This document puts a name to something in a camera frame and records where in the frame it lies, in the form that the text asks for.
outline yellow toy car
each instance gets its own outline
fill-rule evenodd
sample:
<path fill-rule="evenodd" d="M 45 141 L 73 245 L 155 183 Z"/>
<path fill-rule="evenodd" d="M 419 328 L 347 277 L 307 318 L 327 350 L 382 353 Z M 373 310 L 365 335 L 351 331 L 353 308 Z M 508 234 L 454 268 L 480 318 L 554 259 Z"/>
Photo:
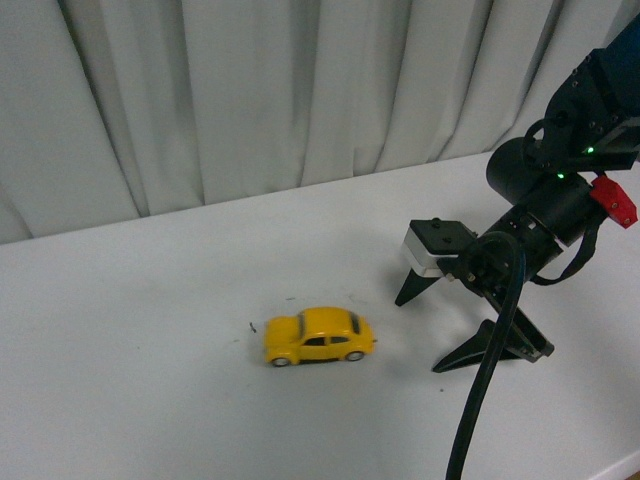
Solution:
<path fill-rule="evenodd" d="M 367 321 L 338 307 L 308 308 L 295 317 L 267 322 L 265 361 L 275 367 L 302 361 L 355 362 L 373 353 L 373 331 Z"/>

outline white tabletop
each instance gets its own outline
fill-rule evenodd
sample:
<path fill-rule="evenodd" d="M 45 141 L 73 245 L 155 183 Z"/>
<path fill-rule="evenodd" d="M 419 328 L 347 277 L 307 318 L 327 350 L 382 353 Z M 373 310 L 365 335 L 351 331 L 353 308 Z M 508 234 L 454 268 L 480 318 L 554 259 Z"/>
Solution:
<path fill-rule="evenodd" d="M 443 479 L 477 367 L 430 369 L 495 314 L 446 281 L 396 307 L 400 247 L 414 218 L 506 212 L 487 159 L 0 247 L 2 478 Z M 637 170 L 615 178 L 640 200 Z M 465 479 L 640 470 L 639 240 L 607 221 L 576 277 L 525 286 L 556 351 L 498 366 Z M 367 316 L 376 353 L 264 364 L 264 322 L 317 305 Z"/>

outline black cable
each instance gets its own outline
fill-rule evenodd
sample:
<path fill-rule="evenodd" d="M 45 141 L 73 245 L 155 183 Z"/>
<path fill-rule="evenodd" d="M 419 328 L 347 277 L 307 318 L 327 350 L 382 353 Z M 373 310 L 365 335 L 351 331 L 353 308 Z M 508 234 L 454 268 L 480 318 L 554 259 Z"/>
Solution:
<path fill-rule="evenodd" d="M 501 242 L 509 245 L 512 254 L 511 275 L 504 302 L 496 320 L 496 326 L 487 345 L 487 350 L 482 357 L 482 362 L 480 362 L 480 368 L 469 391 L 467 403 L 464 406 L 462 418 L 458 424 L 458 431 L 453 441 L 449 465 L 447 466 L 446 480 L 459 480 L 462 478 L 462 469 L 469 451 L 471 437 L 478 420 L 482 401 L 507 341 L 507 335 L 518 308 L 518 300 L 525 282 L 525 255 L 517 240 L 504 232 L 489 232 L 478 239 L 479 244 L 492 242 Z"/>

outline red connector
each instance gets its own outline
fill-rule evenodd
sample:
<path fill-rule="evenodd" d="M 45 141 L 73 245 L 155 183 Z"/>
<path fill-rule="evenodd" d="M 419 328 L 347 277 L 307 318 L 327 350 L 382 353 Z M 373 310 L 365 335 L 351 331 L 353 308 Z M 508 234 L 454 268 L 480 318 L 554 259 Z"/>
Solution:
<path fill-rule="evenodd" d="M 629 228 L 638 221 L 636 206 L 620 185 L 606 175 L 600 175 L 591 183 L 591 198 L 602 205 L 616 223 Z"/>

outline white curtain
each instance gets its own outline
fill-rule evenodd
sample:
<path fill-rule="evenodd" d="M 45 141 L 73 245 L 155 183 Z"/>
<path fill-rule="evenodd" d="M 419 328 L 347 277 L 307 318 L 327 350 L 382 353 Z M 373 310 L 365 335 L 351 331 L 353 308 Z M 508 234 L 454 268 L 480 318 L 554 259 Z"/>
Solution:
<path fill-rule="evenodd" d="M 638 0 L 3 0 L 0 242 L 521 135 Z"/>

